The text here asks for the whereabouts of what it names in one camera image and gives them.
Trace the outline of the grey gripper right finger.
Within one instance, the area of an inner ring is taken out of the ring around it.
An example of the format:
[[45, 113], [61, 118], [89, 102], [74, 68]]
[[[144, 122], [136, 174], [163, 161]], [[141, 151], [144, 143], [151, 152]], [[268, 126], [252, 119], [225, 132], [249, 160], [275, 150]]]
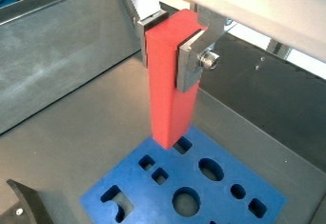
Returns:
[[203, 70], [211, 71], [217, 65], [219, 55], [212, 51], [216, 40], [229, 27], [232, 20], [204, 6], [192, 3], [191, 10], [197, 14], [196, 23], [201, 27], [177, 47], [176, 88], [188, 92], [201, 79]]

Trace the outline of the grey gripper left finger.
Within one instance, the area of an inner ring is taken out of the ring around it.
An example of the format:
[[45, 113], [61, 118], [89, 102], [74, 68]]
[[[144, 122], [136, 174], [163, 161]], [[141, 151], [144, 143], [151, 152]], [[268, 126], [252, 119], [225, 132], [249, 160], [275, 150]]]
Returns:
[[160, 9], [159, 0], [123, 0], [140, 40], [143, 65], [148, 66], [145, 31], [164, 21], [168, 13]]

